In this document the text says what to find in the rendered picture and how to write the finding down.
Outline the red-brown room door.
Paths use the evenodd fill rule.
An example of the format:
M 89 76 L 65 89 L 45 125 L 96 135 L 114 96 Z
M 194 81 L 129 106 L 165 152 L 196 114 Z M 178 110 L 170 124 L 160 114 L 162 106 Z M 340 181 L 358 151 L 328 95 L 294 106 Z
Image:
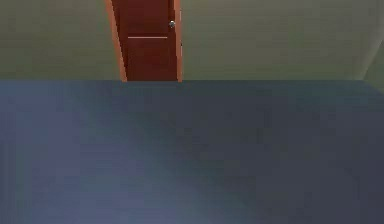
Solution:
M 104 1 L 120 79 L 181 82 L 181 0 Z

